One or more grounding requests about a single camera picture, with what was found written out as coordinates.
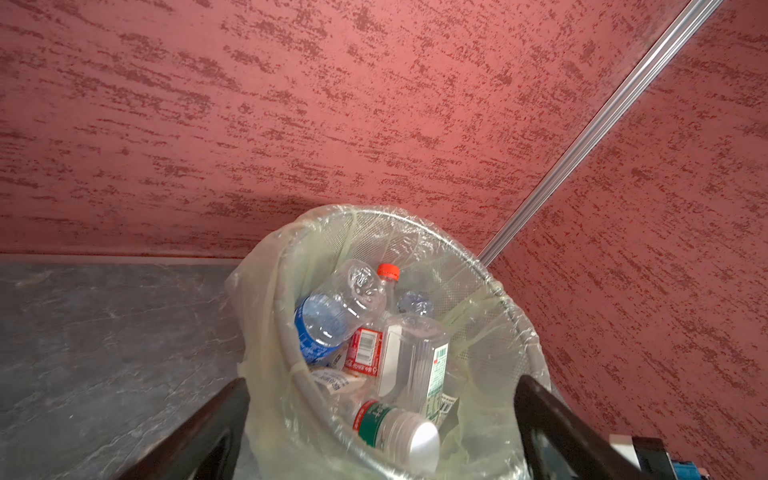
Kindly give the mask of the clear plastic bin liner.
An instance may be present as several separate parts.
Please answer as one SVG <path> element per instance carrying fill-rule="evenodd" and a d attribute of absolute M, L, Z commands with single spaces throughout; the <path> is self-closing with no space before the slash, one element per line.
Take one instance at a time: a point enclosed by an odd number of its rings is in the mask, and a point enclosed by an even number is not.
<path fill-rule="evenodd" d="M 446 422 L 440 479 L 525 479 L 513 408 L 519 379 L 551 384 L 539 337 L 487 268 L 436 224 L 392 206 L 327 205 L 265 236 L 226 287 L 245 341 L 245 432 L 266 479 L 405 479 L 334 414 L 300 350 L 296 304 L 343 261 L 389 262 L 427 293 L 467 384 Z"/>

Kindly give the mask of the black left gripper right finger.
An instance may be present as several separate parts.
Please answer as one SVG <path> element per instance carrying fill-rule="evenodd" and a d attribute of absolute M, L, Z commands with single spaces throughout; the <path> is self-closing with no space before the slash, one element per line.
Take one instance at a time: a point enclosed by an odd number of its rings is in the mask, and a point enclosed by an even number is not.
<path fill-rule="evenodd" d="M 546 438 L 581 479 L 647 479 L 600 438 L 549 390 L 530 375 L 520 377 L 514 410 L 529 475 L 546 479 L 544 456 L 537 438 Z"/>

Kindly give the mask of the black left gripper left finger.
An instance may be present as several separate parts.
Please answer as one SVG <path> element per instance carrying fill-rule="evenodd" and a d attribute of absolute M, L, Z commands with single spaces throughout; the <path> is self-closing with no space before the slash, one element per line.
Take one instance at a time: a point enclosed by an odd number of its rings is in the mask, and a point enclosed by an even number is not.
<path fill-rule="evenodd" d="M 160 442 L 122 479 L 231 479 L 240 453 L 250 395 L 242 378 Z"/>

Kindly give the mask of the chrysanthemum tea bottle green neck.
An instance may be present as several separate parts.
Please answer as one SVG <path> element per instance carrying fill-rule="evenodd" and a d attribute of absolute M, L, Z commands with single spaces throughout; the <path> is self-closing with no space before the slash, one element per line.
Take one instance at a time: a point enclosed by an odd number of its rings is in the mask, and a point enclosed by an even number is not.
<path fill-rule="evenodd" d="M 440 458 L 436 425 L 418 413 L 370 398 L 352 403 L 346 420 L 368 446 L 413 473 L 435 473 Z"/>

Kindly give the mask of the orange white label bottle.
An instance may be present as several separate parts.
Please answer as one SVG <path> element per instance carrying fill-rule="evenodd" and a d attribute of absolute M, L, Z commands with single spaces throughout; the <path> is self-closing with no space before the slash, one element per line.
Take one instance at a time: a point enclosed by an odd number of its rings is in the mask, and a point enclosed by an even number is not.
<path fill-rule="evenodd" d="M 365 378 L 332 368 L 314 369 L 310 377 L 319 390 L 330 398 L 354 395 L 366 385 Z"/>

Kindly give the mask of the Pocari Sweat blue bottle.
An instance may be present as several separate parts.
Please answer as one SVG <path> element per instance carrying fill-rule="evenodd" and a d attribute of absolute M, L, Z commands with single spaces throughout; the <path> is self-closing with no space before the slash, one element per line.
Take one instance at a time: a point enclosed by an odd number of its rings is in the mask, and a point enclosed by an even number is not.
<path fill-rule="evenodd" d="M 360 327 L 378 318 L 385 305 L 385 289 L 373 267 L 357 259 L 342 263 L 295 310 L 304 360 L 312 364 L 332 354 Z"/>

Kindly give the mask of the clear square green-cap bottle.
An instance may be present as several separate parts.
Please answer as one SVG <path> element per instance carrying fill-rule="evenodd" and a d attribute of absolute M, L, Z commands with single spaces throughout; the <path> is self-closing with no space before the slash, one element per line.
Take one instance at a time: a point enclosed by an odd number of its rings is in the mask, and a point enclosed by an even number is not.
<path fill-rule="evenodd" d="M 411 313 L 388 317 L 383 326 L 378 396 L 436 422 L 449 343 L 447 329 L 432 318 Z"/>

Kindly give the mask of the red Coca-Cola bottle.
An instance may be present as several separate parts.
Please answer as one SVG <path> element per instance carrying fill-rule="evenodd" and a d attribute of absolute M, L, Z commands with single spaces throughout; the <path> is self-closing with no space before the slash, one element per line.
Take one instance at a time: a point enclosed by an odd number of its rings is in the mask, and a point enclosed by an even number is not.
<path fill-rule="evenodd" d="M 386 296 L 383 312 L 372 322 L 359 328 L 352 336 L 343 369 L 352 374 L 377 377 L 381 367 L 384 323 L 396 313 L 395 287 L 400 269 L 394 264 L 380 264 L 377 270 Z"/>

